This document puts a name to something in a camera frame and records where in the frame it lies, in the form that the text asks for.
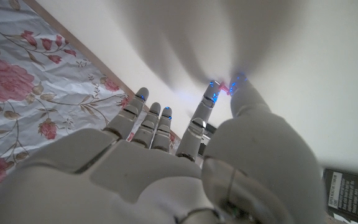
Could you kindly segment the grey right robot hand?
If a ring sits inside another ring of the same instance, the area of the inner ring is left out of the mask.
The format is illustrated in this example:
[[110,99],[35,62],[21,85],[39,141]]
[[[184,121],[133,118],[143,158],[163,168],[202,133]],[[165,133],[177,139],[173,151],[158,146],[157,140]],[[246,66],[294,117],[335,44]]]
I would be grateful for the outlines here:
[[248,78],[230,82],[232,118],[195,162],[219,96],[211,82],[175,154],[172,111],[141,88],[101,130],[86,128],[39,149],[0,184],[0,223],[323,223],[324,185],[302,137]]

